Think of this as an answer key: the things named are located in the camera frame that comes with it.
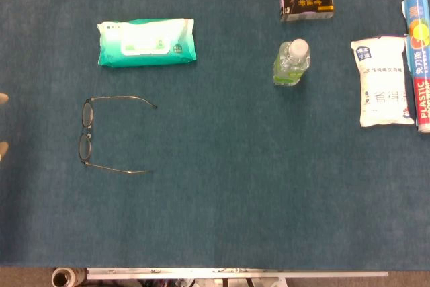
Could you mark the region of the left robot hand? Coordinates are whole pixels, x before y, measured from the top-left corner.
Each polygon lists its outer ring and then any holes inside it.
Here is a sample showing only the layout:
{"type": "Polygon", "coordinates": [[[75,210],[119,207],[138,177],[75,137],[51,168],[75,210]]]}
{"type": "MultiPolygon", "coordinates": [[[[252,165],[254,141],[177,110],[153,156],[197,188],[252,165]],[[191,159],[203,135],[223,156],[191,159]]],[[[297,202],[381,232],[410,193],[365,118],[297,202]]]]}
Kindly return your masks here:
{"type": "MultiPolygon", "coordinates": [[[[6,104],[9,101],[9,96],[5,93],[0,93],[0,105],[6,104]]],[[[0,142],[0,162],[3,160],[4,156],[7,154],[9,149],[8,142],[0,142]]]]}

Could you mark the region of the black-framed eyeglasses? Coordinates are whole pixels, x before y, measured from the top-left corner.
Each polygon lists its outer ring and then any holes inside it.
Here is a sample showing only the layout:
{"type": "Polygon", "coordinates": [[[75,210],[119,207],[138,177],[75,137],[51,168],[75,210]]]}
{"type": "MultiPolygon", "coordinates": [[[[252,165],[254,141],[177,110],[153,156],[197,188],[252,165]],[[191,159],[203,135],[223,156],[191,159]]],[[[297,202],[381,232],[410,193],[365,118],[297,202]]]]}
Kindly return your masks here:
{"type": "Polygon", "coordinates": [[[83,103],[83,107],[81,110],[81,126],[82,131],[79,137],[79,146],[78,146],[78,155],[82,164],[88,167],[93,167],[97,169],[103,169],[106,171],[111,171],[114,173],[121,173],[124,175],[146,175],[152,173],[151,170],[123,170],[123,169],[115,169],[112,167],[107,167],[103,165],[97,165],[90,162],[91,154],[92,154],[92,133],[91,129],[93,128],[93,122],[95,117],[95,112],[93,108],[93,102],[102,101],[102,100],[133,100],[139,101],[143,104],[150,106],[152,109],[157,109],[157,105],[153,104],[149,100],[136,96],[136,95],[115,95],[115,96],[101,96],[101,97],[90,97],[85,100],[83,103]]]}

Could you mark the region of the green wet wipes pack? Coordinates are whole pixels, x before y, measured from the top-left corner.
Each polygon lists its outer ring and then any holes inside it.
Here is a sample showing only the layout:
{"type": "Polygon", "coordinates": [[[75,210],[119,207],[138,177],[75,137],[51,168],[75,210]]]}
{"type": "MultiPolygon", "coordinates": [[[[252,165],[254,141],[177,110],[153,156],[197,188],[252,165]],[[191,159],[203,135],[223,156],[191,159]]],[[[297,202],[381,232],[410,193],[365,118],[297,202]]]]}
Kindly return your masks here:
{"type": "Polygon", "coordinates": [[[197,60],[193,19],[104,21],[97,29],[101,66],[176,65],[197,60]]]}

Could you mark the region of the brown tape roll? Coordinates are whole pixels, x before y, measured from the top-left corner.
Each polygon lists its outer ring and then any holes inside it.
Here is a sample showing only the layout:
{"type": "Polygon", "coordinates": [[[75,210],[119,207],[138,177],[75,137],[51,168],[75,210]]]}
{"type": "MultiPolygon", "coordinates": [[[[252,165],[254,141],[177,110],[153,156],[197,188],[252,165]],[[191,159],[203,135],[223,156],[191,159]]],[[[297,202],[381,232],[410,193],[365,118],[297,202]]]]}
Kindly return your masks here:
{"type": "Polygon", "coordinates": [[[51,277],[53,287],[78,287],[87,278],[86,268],[56,268],[51,277]]]}

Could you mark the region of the teal felt table cloth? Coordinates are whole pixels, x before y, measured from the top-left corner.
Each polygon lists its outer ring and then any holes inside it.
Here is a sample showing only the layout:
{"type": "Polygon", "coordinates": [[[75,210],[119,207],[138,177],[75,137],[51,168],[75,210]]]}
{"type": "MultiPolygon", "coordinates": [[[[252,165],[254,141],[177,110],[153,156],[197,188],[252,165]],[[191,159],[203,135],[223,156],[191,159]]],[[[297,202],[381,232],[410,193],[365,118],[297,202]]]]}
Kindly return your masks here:
{"type": "Polygon", "coordinates": [[[363,128],[354,40],[403,0],[0,0],[0,266],[430,270],[430,134],[363,128]],[[193,19],[197,60],[98,64],[104,21],[193,19]],[[283,42],[310,47],[273,82],[283,42]],[[93,102],[90,162],[78,155],[93,102]]]}

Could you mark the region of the clear water bottle green label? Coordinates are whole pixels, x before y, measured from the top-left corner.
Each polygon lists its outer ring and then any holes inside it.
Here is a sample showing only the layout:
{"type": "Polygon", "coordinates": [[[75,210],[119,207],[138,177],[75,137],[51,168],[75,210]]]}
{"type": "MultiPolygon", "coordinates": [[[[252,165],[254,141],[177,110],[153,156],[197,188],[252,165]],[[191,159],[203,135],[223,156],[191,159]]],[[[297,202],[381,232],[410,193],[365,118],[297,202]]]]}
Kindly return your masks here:
{"type": "Polygon", "coordinates": [[[283,42],[273,64],[277,86],[295,86],[310,66],[310,47],[304,39],[283,42]]]}

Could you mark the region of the black box gold print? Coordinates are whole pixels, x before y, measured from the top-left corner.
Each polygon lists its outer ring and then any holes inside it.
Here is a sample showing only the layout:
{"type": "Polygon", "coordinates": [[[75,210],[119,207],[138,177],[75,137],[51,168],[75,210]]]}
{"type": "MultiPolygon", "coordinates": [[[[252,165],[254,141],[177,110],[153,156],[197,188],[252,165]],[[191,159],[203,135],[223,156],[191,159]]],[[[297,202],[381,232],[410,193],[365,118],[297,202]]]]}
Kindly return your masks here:
{"type": "Polygon", "coordinates": [[[331,19],[334,16],[333,0],[279,0],[281,22],[331,19]]]}

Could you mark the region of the white plastic refill bag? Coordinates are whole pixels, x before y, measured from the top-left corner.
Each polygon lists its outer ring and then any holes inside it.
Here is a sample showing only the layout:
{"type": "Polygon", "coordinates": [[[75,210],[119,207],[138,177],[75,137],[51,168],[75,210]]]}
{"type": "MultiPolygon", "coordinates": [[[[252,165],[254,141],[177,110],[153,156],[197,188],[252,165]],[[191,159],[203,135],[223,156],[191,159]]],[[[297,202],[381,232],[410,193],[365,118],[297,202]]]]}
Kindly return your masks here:
{"type": "Polygon", "coordinates": [[[406,97],[404,36],[376,36],[351,42],[359,71],[363,128],[414,124],[406,97]]]}

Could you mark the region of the blue plastic wrap roll box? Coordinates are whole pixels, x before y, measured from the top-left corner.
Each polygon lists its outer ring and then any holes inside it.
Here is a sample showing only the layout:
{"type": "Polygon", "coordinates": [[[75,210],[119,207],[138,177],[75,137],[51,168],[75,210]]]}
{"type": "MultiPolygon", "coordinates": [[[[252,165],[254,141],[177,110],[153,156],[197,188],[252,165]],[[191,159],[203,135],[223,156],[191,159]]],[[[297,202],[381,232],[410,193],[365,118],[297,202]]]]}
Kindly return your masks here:
{"type": "Polygon", "coordinates": [[[430,8],[428,0],[404,0],[405,40],[408,69],[413,82],[416,125],[430,133],[430,8]]]}

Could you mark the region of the aluminium table edge rail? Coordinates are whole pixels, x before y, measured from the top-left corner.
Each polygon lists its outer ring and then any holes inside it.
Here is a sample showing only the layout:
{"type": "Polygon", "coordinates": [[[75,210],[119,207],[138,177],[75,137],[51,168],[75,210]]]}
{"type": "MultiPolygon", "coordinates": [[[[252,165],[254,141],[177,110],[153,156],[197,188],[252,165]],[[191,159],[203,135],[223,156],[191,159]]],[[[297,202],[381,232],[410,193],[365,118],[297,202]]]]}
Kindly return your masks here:
{"type": "Polygon", "coordinates": [[[180,278],[373,278],[387,271],[289,271],[251,268],[87,268],[89,280],[180,278]]]}

